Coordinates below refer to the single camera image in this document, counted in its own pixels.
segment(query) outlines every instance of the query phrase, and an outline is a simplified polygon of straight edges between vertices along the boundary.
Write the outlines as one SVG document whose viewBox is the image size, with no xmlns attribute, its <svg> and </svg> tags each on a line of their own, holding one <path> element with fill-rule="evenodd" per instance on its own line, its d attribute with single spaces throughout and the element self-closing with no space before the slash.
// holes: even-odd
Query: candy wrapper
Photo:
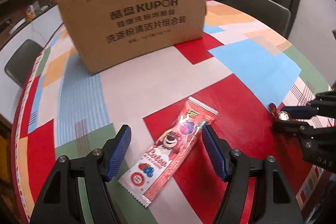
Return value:
<svg viewBox="0 0 336 224">
<path fill-rule="evenodd" d="M 291 121 L 292 118 L 289 115 L 289 113 L 285 112 L 285 111 L 277 111 L 277 107 L 274 103 L 270 103 L 268 105 L 268 109 L 270 111 L 270 113 L 272 114 L 272 116 L 274 117 L 274 119 L 276 120 L 283 120 L 283 121 Z"/>
<path fill-rule="evenodd" d="M 160 136 L 119 183 L 147 207 L 194 147 L 202 127 L 211 124 L 217 114 L 189 97 L 172 128 Z"/>
</svg>

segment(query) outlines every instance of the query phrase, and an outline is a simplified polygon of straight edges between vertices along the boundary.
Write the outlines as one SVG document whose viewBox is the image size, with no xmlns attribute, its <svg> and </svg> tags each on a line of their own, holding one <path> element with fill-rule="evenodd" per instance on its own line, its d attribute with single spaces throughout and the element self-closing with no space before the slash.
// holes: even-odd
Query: chair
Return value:
<svg viewBox="0 0 336 224">
<path fill-rule="evenodd" d="M 281 34 L 286 35 L 291 12 L 271 0 L 222 0 L 223 3 L 236 8 Z"/>
<path fill-rule="evenodd" d="M 5 65 L 5 73 L 20 87 L 23 87 L 27 75 L 42 47 L 31 39 L 27 39 Z"/>
</svg>

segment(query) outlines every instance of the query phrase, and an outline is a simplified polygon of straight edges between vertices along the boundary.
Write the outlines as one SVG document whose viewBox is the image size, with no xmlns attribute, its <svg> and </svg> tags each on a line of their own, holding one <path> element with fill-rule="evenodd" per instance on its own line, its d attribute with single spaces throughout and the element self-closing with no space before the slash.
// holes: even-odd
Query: lotso bear image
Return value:
<svg viewBox="0 0 336 224">
<path fill-rule="evenodd" d="M 179 153 L 182 145 L 182 137 L 178 133 L 170 131 L 163 139 L 157 140 L 153 148 L 158 148 L 161 155 L 166 154 L 169 160 L 173 160 Z"/>
</svg>

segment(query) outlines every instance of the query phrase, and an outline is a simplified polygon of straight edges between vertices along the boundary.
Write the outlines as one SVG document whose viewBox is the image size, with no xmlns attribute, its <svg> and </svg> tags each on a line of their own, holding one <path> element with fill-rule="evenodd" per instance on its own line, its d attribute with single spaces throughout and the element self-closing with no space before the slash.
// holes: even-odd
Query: metal screw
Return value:
<svg viewBox="0 0 336 224">
<path fill-rule="evenodd" d="M 99 156 L 101 154 L 101 149 L 97 148 L 97 149 L 93 150 L 92 154 L 94 154 L 95 156 Z"/>
<path fill-rule="evenodd" d="M 235 156 L 239 156 L 241 155 L 241 151 L 239 149 L 232 149 L 232 154 L 235 155 Z"/>
<path fill-rule="evenodd" d="M 275 158 L 273 156 L 267 156 L 266 159 L 269 161 L 269 162 L 275 162 Z"/>
<path fill-rule="evenodd" d="M 67 160 L 67 157 L 66 156 L 60 156 L 59 158 L 58 158 L 58 161 L 59 162 L 65 162 Z"/>
</svg>

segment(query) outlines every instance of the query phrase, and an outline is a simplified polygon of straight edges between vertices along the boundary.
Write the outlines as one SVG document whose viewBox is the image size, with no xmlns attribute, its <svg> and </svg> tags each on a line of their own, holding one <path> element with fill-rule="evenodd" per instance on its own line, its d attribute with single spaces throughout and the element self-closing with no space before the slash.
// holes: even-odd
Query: colorful tablecloth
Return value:
<svg viewBox="0 0 336 224">
<path fill-rule="evenodd" d="M 303 208 L 323 170 L 302 160 L 297 139 L 271 132 L 266 106 L 304 105 L 313 94 L 329 89 L 290 42 L 253 17 L 215 1 L 207 1 L 203 38 L 93 76 L 62 25 L 36 59 L 17 109 L 12 168 L 22 214 L 30 219 L 59 156 L 83 157 L 128 124 L 132 141 L 122 175 L 172 124 L 190 95 L 219 111 L 213 126 L 231 147 L 252 157 L 275 156 Z M 315 117 L 309 123 L 320 128 L 334 121 Z M 90 224 L 84 180 L 79 184 Z M 242 223 L 248 221 L 253 184 L 251 179 Z M 225 188 L 201 141 L 146 209 L 116 178 L 108 183 L 113 202 L 132 224 L 211 224 Z"/>
</svg>

